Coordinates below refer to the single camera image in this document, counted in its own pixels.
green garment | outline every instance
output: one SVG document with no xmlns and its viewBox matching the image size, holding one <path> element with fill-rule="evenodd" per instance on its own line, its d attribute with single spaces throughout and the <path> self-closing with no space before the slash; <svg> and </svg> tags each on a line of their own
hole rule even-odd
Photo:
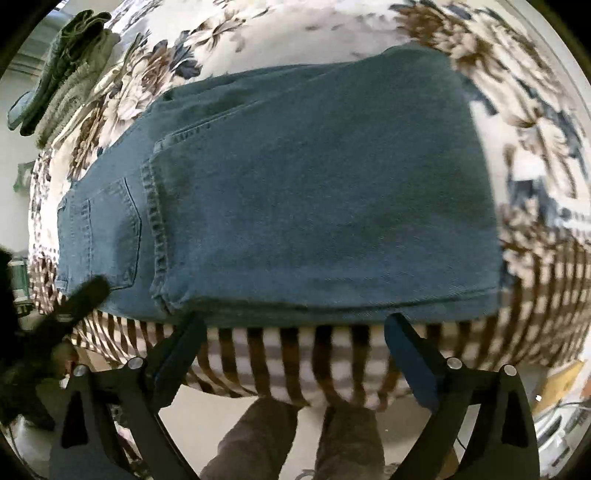
<svg viewBox="0 0 591 480">
<path fill-rule="evenodd" d="M 84 10 L 60 30 L 51 44 L 37 87 L 23 94 L 8 111 L 10 130 L 21 125 L 21 135 L 33 134 L 56 90 L 90 54 L 95 38 L 110 19 L 108 12 L 93 15 L 92 10 Z"/>
<path fill-rule="evenodd" d="M 88 100 L 120 36 L 105 28 L 93 42 L 91 55 L 53 95 L 37 125 L 37 147 L 45 148 L 61 133 L 76 111 Z"/>
</svg>

person's leg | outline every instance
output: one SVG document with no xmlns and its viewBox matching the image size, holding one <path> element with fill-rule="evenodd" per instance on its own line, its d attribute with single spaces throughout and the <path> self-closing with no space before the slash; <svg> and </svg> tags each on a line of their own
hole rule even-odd
<svg viewBox="0 0 591 480">
<path fill-rule="evenodd" d="M 296 436 L 299 408 L 259 398 L 217 447 L 202 480 L 277 480 Z"/>
<path fill-rule="evenodd" d="M 375 412 L 348 403 L 324 415 L 314 480 L 381 480 L 384 448 Z"/>
</svg>

floral fabric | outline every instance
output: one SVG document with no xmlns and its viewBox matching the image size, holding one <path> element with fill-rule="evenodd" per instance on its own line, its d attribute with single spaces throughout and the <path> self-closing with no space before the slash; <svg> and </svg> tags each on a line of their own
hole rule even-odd
<svg viewBox="0 0 591 480">
<path fill-rule="evenodd" d="M 506 263 L 497 314 L 417 330 L 445 355 L 478 368 L 521 360 L 556 367 L 576 358 L 591 323 L 589 143 L 577 118 L 584 112 L 574 109 L 518 19 L 500 15 L 493 0 L 485 4 L 490 8 L 430 0 L 215 0 L 197 8 L 180 0 L 126 0 L 108 27 L 132 47 L 69 135 L 35 165 L 29 264 L 38 307 L 48 310 L 60 300 L 53 286 L 56 227 L 44 205 L 100 161 L 167 89 L 282 62 L 362 58 L 414 40 L 446 53 L 462 76 L 488 162 Z M 347 35 L 339 37 L 342 32 Z M 72 340 L 120 364 L 145 356 L 171 331 L 94 312 Z M 344 398 L 376 409 L 407 392 L 383 330 L 367 326 L 210 329 L 187 382 L 220 395 L 268 395 L 300 405 Z"/>
</svg>

striped fabric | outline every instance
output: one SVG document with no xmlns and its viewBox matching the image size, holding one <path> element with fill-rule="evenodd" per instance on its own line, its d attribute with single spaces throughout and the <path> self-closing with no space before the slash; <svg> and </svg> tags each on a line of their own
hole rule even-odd
<svg viewBox="0 0 591 480">
<path fill-rule="evenodd" d="M 505 245 L 508 251 L 515 245 Z M 498 369 L 530 361 L 556 367 L 577 357 L 591 320 L 591 254 L 570 238 L 555 246 L 555 261 L 535 257 L 530 280 L 517 278 L 496 315 L 471 321 L 415 325 L 444 356 L 469 367 Z M 49 311 L 61 294 L 53 288 L 50 259 L 32 272 L 37 306 Z M 103 355 L 113 366 L 145 357 L 173 327 L 99 311 L 76 329 L 72 342 Z M 187 373 L 187 384 L 230 397 L 271 396 L 298 406 L 337 398 L 383 410 L 408 385 L 389 357 L 379 326 L 283 329 L 209 329 L 207 345 Z"/>
</svg>

folded clothes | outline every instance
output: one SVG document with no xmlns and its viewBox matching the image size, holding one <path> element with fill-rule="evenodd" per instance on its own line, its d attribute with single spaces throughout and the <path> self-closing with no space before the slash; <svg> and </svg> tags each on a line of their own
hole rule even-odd
<svg viewBox="0 0 591 480">
<path fill-rule="evenodd" d="M 37 86 L 23 94 L 8 111 L 10 130 L 20 125 L 21 135 L 33 134 L 54 93 L 91 53 L 94 39 L 110 18 L 108 12 L 93 15 L 92 10 L 84 10 L 60 30 L 50 46 Z"/>
<path fill-rule="evenodd" d="M 488 173 L 436 51 L 276 67 L 173 89 L 58 211 L 67 294 L 218 327 L 461 320 L 498 307 Z"/>
<path fill-rule="evenodd" d="M 61 133 L 76 111 L 88 100 L 120 36 L 104 29 L 89 46 L 89 54 L 55 92 L 37 129 L 37 147 L 45 148 Z"/>
</svg>

